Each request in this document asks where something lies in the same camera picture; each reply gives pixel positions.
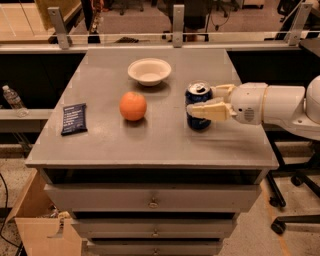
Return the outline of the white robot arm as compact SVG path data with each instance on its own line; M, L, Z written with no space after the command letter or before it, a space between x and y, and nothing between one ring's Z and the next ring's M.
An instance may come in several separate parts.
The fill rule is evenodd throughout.
M213 98L190 104L195 118L249 125L272 124L308 139L320 140L320 77L307 88L248 82L212 87Z

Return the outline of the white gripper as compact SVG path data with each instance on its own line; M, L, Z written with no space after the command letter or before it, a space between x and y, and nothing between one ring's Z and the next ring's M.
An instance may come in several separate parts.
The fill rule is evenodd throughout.
M212 86L214 98L222 98L230 103L196 103L186 107L187 113L199 119L226 121L233 117L242 124L260 125L262 106L268 85L265 83L245 83L239 86L223 84Z

